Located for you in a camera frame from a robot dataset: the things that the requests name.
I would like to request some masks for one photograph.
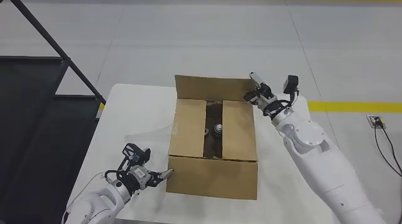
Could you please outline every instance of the electrical outlet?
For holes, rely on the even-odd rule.
[[[381,120],[381,122],[383,123],[384,129],[387,128],[385,126],[385,121],[384,121],[384,119],[382,117],[376,116],[376,115],[366,115],[366,117],[367,117],[367,120],[369,121],[369,124],[370,124],[371,128],[376,128],[376,120],[375,120],[376,117],[379,117],[379,120]]]

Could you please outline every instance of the gray floor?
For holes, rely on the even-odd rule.
[[[288,74],[308,100],[400,102],[400,3],[258,0],[23,0],[106,98],[115,83],[174,86],[174,74],[247,77],[275,92]],[[0,55],[55,55],[7,1]],[[90,94],[69,72],[58,93]],[[400,114],[383,114],[402,154]],[[382,160],[365,113],[312,113],[359,173],[388,223],[401,180]],[[378,134],[387,157],[386,139]]]

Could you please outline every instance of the black panel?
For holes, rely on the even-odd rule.
[[[0,195],[66,70],[61,58],[0,56]]]
[[[99,105],[95,96],[54,98],[4,197],[0,219],[18,224],[61,222]]]

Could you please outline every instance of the cardboard box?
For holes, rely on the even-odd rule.
[[[186,195],[257,199],[258,160],[253,108],[243,100],[250,79],[179,76],[169,148],[166,191]],[[203,157],[206,106],[222,100],[222,159]]]

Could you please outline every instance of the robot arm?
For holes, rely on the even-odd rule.
[[[150,149],[141,150],[135,144],[129,143],[123,154],[125,158],[119,169],[105,172],[109,184],[99,191],[74,200],[67,208],[62,224],[112,224],[137,190],[156,187],[173,173],[173,169],[158,173],[144,167],[151,156]],[[117,179],[109,179],[107,175],[110,173],[115,173]],[[109,206],[104,198],[109,199],[113,206]]]
[[[367,198],[352,164],[325,131],[312,120],[299,118],[291,108],[298,93],[298,78],[289,76],[284,93],[290,101],[278,100],[255,74],[256,89],[244,99],[271,117],[276,130],[309,187],[335,213],[342,224],[386,224]]]

